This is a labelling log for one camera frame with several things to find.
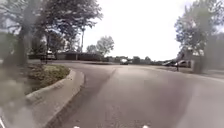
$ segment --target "sidewalk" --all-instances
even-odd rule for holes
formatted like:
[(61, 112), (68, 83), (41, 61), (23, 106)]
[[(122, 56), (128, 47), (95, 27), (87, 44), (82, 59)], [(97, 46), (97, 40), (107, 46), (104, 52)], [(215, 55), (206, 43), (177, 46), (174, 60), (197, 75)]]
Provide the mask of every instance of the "sidewalk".
[(224, 70), (206, 70), (203, 73), (204, 76), (224, 79)]
[(2, 107), (3, 121), (7, 128), (44, 128), (57, 120), (60, 111), (80, 90), (84, 82), (81, 72), (71, 70), (63, 80), (31, 93), (25, 99)]

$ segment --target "sky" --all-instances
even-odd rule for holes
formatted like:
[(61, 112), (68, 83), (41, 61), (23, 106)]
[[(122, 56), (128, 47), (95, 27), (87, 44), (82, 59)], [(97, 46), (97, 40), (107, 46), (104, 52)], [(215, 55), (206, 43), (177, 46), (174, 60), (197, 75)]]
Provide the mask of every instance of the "sky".
[(193, 0), (98, 0), (104, 15), (88, 28), (84, 49), (102, 36), (112, 36), (111, 56), (174, 59), (179, 52), (174, 24)]

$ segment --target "asphalt road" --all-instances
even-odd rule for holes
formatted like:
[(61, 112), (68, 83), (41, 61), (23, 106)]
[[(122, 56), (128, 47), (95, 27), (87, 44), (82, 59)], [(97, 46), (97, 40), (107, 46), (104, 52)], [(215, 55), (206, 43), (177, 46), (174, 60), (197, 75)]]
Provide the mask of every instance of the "asphalt road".
[(65, 64), (86, 83), (57, 128), (224, 128), (224, 82), (138, 66)]

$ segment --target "pole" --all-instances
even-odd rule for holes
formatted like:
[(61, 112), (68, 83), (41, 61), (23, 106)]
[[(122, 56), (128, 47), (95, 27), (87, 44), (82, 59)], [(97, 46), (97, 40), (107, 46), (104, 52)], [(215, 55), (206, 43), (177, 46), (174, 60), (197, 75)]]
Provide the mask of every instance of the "pole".
[(82, 49), (83, 49), (84, 33), (85, 33), (85, 28), (82, 29), (82, 44), (81, 44), (81, 50), (80, 50), (80, 52), (82, 52)]

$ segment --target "grass verge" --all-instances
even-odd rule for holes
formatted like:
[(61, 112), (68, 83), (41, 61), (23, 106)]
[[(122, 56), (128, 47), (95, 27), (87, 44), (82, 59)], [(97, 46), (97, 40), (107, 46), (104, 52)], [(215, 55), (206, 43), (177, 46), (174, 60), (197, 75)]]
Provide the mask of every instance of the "grass verge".
[(60, 65), (40, 65), (32, 64), (28, 66), (27, 77), (30, 91), (36, 91), (41, 88), (54, 84), (64, 79), (69, 74), (69, 69)]

